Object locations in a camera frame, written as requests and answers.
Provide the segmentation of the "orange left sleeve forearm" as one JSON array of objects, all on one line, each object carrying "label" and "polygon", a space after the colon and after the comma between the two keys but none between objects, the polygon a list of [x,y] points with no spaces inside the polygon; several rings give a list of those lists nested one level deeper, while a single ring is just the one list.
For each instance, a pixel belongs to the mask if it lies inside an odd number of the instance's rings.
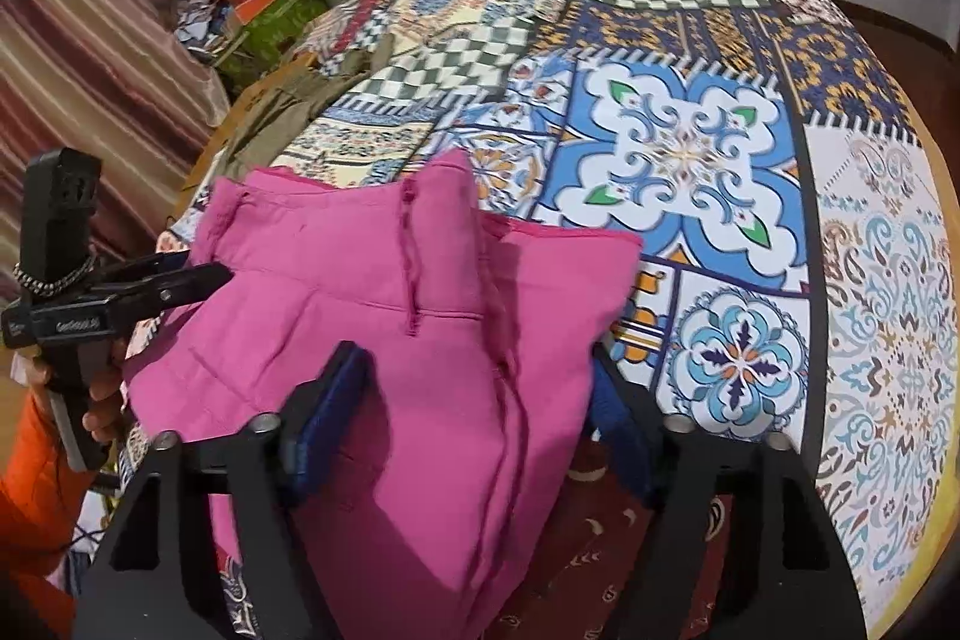
[{"label": "orange left sleeve forearm", "polygon": [[55,425],[26,397],[2,475],[2,637],[68,638],[75,599],[49,581],[70,548],[93,472],[68,466]]}]

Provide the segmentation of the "left hand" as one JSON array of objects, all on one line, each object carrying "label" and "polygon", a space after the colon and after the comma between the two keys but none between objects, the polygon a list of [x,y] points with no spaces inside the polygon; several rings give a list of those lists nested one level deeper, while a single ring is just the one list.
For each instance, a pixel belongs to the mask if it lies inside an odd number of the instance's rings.
[{"label": "left hand", "polygon": [[[127,342],[116,339],[110,344],[109,354],[101,369],[88,386],[88,409],[83,415],[83,429],[98,443],[112,443],[122,429],[122,364],[127,354]],[[49,424],[53,422],[52,406],[47,385],[53,370],[41,357],[26,357],[26,381],[37,411]]]}]

